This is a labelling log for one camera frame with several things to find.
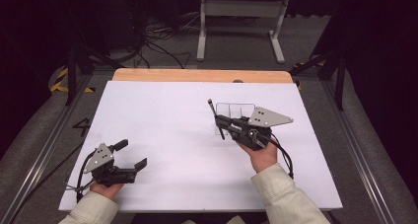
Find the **hand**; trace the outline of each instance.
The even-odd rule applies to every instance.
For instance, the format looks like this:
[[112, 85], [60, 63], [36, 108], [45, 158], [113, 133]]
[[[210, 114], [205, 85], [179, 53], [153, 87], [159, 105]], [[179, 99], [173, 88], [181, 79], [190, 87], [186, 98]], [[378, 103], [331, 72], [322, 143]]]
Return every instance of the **hand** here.
[[238, 145], [249, 155], [252, 167], [257, 173], [277, 163], [277, 148], [272, 143], [268, 143], [265, 148], [257, 151], [253, 151], [241, 143]]
[[100, 185], [96, 182], [92, 183], [90, 186], [90, 190], [96, 192], [102, 196], [107, 197], [110, 200], [114, 200], [116, 194], [120, 191], [120, 189], [124, 186], [124, 184], [115, 184], [111, 187], [107, 187], [105, 185]]

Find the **sleeve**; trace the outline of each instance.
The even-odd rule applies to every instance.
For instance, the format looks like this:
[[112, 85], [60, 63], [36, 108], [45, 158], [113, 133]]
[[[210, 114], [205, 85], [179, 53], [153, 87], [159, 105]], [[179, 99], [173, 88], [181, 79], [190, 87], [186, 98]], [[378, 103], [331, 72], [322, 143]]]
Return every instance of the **sleeve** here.
[[258, 173], [251, 181], [264, 203], [270, 224], [329, 223], [280, 164]]
[[89, 191], [59, 224], [105, 224], [110, 223], [118, 205], [110, 199]]

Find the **white metal frame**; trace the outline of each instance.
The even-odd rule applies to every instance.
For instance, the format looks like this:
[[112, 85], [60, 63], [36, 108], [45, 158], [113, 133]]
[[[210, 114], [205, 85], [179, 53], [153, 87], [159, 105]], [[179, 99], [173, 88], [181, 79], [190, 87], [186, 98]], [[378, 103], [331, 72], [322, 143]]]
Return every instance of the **white metal frame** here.
[[246, 16], [260, 18], [276, 18], [274, 31], [269, 31], [271, 44], [278, 63], [284, 63], [282, 49], [277, 39], [285, 17], [289, 0], [283, 1], [233, 1], [233, 0], [201, 0], [200, 34], [197, 45], [197, 61], [205, 58], [206, 16]]

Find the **white paper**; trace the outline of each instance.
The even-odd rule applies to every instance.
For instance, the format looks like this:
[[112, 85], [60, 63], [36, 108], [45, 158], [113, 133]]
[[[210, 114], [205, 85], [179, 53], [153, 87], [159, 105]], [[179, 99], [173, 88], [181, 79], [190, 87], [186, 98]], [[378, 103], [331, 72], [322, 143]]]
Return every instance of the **white paper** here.
[[[121, 211], [263, 210], [250, 182], [255, 172], [249, 158], [230, 135], [224, 141], [216, 133], [208, 99], [215, 105], [254, 104], [293, 118], [272, 130], [292, 158], [297, 187], [319, 208], [342, 207], [294, 84], [110, 81], [69, 185], [76, 185], [84, 160], [101, 143], [128, 139], [127, 147], [114, 152], [114, 165], [133, 168], [148, 158], [148, 166], [118, 194]], [[82, 184], [90, 179], [85, 175]], [[65, 191], [59, 209], [73, 209], [75, 194]]]

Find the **silver metal plate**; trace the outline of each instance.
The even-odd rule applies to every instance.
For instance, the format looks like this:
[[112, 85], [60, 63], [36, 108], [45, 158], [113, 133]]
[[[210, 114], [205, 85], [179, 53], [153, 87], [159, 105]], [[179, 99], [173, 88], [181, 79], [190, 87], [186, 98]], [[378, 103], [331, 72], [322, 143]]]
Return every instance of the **silver metal plate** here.
[[270, 127], [274, 125], [293, 122], [293, 119], [278, 112], [256, 107], [248, 123], [259, 127]]
[[86, 169], [83, 171], [84, 174], [87, 174], [94, 169], [110, 162], [113, 160], [113, 154], [111, 154], [110, 150], [107, 146], [102, 143], [95, 151], [95, 154], [90, 159], [89, 163], [86, 165]]

